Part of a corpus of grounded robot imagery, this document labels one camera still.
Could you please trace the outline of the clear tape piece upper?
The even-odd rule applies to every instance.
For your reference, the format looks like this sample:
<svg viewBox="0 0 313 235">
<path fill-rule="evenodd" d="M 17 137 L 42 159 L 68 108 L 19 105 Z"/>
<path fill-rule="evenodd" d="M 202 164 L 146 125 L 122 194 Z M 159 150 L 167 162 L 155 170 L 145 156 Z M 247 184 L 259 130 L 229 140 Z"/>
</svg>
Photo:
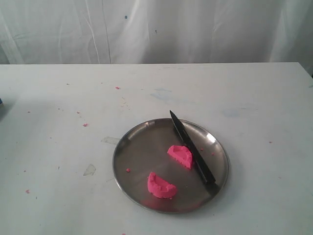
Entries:
<svg viewBox="0 0 313 235">
<path fill-rule="evenodd" d="M 114 137 L 104 137 L 101 142 L 107 143 L 107 144 L 112 144 L 112 145 L 117 145 L 119 143 L 120 139 L 119 138 L 114 138 Z"/>
</svg>

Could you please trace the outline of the white backdrop curtain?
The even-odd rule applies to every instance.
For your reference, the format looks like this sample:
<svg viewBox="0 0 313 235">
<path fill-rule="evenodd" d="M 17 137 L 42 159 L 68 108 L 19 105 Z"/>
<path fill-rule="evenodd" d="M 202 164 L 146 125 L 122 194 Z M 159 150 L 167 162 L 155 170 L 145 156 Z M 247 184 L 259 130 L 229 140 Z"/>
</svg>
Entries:
<svg viewBox="0 0 313 235">
<path fill-rule="evenodd" d="M 3 0 L 9 64 L 313 65 L 310 0 Z"/>
</svg>

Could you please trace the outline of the black knife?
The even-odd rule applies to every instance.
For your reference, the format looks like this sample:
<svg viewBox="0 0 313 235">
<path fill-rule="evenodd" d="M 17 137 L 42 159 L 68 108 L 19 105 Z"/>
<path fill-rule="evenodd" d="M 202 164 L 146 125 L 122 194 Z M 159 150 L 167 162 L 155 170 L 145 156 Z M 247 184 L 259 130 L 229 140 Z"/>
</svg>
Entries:
<svg viewBox="0 0 313 235">
<path fill-rule="evenodd" d="M 205 160 L 203 159 L 200 152 L 196 148 L 195 144 L 189 137 L 183 123 L 177 118 L 177 116 L 171 110 L 169 111 L 169 113 L 180 138 L 193 155 L 197 173 L 200 176 L 206 191 L 211 195 L 211 197 L 216 196 L 220 191 L 220 188 L 216 184 L 216 179 L 213 176 L 213 173 L 211 172 Z"/>
</svg>

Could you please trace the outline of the clear tape piece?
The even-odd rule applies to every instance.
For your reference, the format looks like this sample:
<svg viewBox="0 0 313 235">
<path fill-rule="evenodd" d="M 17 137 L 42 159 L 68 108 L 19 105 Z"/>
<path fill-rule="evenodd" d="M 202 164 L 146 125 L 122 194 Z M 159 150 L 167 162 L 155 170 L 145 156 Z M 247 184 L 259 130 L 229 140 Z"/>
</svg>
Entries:
<svg viewBox="0 0 313 235">
<path fill-rule="evenodd" d="M 104 137 L 101 142 L 107 143 L 107 144 L 112 144 L 112 145 L 117 145 L 119 143 L 120 139 L 119 138 L 114 138 L 114 137 Z"/>
<path fill-rule="evenodd" d="M 96 172 L 96 167 L 93 164 L 89 164 L 83 176 L 93 176 L 95 172 Z"/>
</svg>

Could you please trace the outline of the round steel plate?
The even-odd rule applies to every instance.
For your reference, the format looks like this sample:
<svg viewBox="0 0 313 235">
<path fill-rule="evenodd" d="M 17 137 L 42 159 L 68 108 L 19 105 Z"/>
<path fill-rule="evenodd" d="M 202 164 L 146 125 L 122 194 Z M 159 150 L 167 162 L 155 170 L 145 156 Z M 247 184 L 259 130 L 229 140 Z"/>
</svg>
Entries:
<svg viewBox="0 0 313 235">
<path fill-rule="evenodd" d="M 167 153 L 170 146 L 183 145 L 171 118 L 141 123 L 117 144 L 113 173 L 120 189 L 146 209 L 160 213 L 190 212 L 217 198 L 227 182 L 229 158 L 222 145 L 203 127 L 186 120 L 182 123 L 216 182 L 205 186 L 195 166 L 187 169 Z M 172 199 L 159 199 L 148 191 L 151 172 L 177 187 Z"/>
</svg>

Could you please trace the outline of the pink dough half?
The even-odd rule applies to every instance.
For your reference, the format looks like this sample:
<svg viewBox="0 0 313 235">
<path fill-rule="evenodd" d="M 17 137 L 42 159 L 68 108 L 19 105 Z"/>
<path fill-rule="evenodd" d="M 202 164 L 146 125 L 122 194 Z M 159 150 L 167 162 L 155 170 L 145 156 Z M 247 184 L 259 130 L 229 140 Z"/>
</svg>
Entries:
<svg viewBox="0 0 313 235">
<path fill-rule="evenodd" d="M 185 168 L 192 168 L 193 155 L 186 146 L 172 145 L 169 147 L 167 153 Z"/>
</svg>

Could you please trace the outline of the clear tape piece lower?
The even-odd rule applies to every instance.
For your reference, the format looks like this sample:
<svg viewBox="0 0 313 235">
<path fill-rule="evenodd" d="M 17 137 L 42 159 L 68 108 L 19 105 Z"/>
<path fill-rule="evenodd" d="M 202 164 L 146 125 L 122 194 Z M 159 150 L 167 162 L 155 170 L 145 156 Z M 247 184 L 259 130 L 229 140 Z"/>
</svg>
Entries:
<svg viewBox="0 0 313 235">
<path fill-rule="evenodd" d="M 83 176 L 93 176 L 95 172 L 96 172 L 96 167 L 93 164 L 89 164 Z"/>
</svg>

